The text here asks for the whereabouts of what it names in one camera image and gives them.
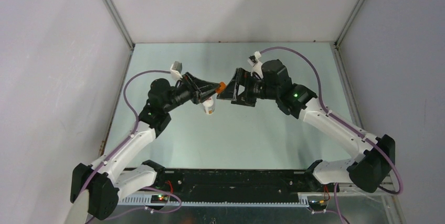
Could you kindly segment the orange pill organizer box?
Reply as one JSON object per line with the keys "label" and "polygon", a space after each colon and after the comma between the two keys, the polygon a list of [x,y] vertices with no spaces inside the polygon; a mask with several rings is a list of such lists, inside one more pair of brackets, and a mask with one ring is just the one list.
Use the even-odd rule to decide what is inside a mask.
{"label": "orange pill organizer box", "polygon": [[221,94],[226,89],[226,84],[224,82],[220,82],[218,88],[215,90],[217,94]]}

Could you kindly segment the white pill bottle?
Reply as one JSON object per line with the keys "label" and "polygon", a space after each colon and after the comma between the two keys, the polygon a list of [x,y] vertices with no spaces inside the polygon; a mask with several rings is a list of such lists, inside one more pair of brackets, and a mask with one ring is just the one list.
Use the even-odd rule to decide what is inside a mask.
{"label": "white pill bottle", "polygon": [[202,103],[202,106],[207,115],[213,114],[215,111],[215,99],[213,97],[208,98]]}

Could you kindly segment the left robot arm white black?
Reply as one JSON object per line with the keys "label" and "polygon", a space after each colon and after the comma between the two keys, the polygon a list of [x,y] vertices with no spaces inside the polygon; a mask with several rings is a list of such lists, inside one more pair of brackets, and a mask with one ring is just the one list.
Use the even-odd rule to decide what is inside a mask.
{"label": "left robot arm white black", "polygon": [[72,172],[70,201],[72,207],[65,223],[88,223],[87,217],[105,220],[111,216],[119,201],[134,192],[150,187],[161,190],[166,184],[164,174],[144,163],[128,173],[124,169],[146,146],[156,140],[171,121],[170,112],[191,101],[201,104],[225,89],[223,82],[215,83],[194,77],[189,72],[174,72],[178,85],[167,79],[154,80],[148,99],[135,116],[133,128],[111,152],[91,164],[78,164]]}

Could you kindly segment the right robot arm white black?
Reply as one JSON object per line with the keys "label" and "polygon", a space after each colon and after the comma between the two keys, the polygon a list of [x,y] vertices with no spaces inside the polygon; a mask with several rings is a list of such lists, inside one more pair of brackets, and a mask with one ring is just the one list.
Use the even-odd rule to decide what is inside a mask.
{"label": "right robot arm white black", "polygon": [[220,100],[232,104],[256,105],[257,99],[273,100],[286,115],[315,127],[333,138],[350,159],[315,161],[307,171],[306,187],[319,191],[330,183],[351,183],[367,193],[381,188],[395,166],[395,140],[389,135],[378,137],[346,122],[337,113],[322,105],[322,99],[304,85],[293,83],[280,60],[269,60],[261,71],[237,68]]}

